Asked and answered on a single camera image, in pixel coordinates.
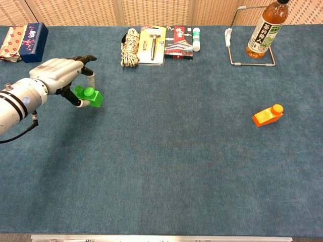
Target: white clip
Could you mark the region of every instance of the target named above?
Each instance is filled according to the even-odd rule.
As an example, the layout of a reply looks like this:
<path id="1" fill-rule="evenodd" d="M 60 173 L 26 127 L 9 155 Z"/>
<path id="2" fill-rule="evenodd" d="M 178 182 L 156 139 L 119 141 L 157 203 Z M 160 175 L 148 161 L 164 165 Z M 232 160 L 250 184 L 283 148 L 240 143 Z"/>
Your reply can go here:
<path id="1" fill-rule="evenodd" d="M 89 82 L 89 87 L 95 89 L 95 73 L 93 72 L 92 76 L 87 77 L 87 81 Z"/>
<path id="2" fill-rule="evenodd" d="M 80 105 L 76 106 L 76 107 L 86 107 L 88 105 L 91 104 L 91 102 L 89 100 L 82 100 L 82 99 L 79 99 L 81 101 Z"/>
<path id="3" fill-rule="evenodd" d="M 229 28 L 224 32 L 224 37 L 225 37 L 225 40 L 226 40 L 226 46 L 227 47 L 231 45 L 231 43 L 230 43 L 231 32 L 232 32 L 232 28 Z"/>
<path id="4" fill-rule="evenodd" d="M 247 9 L 247 6 L 240 6 L 240 7 L 238 7 L 238 10 L 244 10 L 244 9 Z"/>

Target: orange toy block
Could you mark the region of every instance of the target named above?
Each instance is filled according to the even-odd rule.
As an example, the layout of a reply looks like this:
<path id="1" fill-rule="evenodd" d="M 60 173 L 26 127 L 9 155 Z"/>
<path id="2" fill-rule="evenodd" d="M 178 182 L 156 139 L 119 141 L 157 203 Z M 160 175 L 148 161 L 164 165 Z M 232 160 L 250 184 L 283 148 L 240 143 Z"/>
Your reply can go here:
<path id="1" fill-rule="evenodd" d="M 267 125 L 280 119 L 280 117 L 283 116 L 283 111 L 283 106 L 281 106 L 280 104 L 275 104 L 272 107 L 266 108 L 265 110 L 256 113 L 252 117 L 252 120 L 257 127 Z"/>

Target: toy block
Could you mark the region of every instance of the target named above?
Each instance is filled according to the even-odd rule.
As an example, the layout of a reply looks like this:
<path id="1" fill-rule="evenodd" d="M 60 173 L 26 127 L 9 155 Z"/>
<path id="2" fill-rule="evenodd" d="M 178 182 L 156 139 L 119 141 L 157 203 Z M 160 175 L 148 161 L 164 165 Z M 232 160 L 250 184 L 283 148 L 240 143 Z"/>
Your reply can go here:
<path id="1" fill-rule="evenodd" d="M 256 113 L 252 120 L 257 127 L 268 125 L 272 122 L 277 121 L 283 116 L 284 108 L 280 104 L 275 104 L 272 107 L 266 108 L 265 110 Z"/>
<path id="2" fill-rule="evenodd" d="M 103 97 L 99 91 L 94 90 L 92 87 L 83 88 L 82 86 L 76 86 L 74 94 L 79 99 L 90 101 L 89 106 L 101 107 Z"/>

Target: black cable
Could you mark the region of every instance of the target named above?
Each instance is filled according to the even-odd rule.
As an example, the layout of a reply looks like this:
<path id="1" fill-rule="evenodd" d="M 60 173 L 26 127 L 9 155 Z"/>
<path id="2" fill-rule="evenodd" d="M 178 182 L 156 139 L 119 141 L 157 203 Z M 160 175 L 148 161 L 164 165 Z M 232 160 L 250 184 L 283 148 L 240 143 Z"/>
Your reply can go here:
<path id="1" fill-rule="evenodd" d="M 37 119 L 37 111 L 33 111 L 32 112 L 32 118 L 33 118 L 33 124 L 31 126 L 29 126 L 24 132 L 22 132 L 21 134 L 11 138 L 11 139 L 8 139 L 8 140 L 2 140 L 0 141 L 0 144 L 4 144 L 4 143 L 8 143 L 10 141 L 13 141 L 13 140 L 16 140 L 18 139 L 19 137 L 23 136 L 24 134 L 26 134 L 27 132 L 31 131 L 33 128 L 35 128 L 36 126 L 38 126 L 38 119 Z"/>

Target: white bottle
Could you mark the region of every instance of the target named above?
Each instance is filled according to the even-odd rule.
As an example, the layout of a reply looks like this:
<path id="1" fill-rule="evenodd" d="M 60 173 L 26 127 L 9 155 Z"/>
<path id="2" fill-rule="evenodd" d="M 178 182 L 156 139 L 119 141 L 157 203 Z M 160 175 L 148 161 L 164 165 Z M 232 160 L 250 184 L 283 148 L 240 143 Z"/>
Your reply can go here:
<path id="1" fill-rule="evenodd" d="M 193 51 L 200 50 L 200 29 L 194 28 L 193 29 Z"/>

